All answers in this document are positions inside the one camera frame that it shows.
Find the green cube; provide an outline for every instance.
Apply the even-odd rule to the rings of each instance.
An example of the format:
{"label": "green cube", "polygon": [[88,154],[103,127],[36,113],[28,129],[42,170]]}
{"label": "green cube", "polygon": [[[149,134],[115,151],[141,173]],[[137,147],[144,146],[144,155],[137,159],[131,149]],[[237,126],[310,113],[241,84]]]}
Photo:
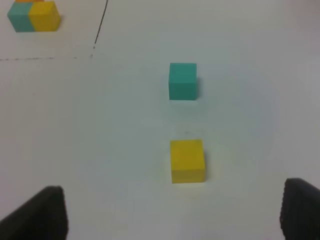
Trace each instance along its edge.
{"label": "green cube", "polygon": [[7,15],[17,33],[35,31],[28,15],[32,5],[32,2],[14,2],[12,4]]}
{"label": "green cube", "polygon": [[197,64],[170,63],[170,100],[196,100],[197,88]]}

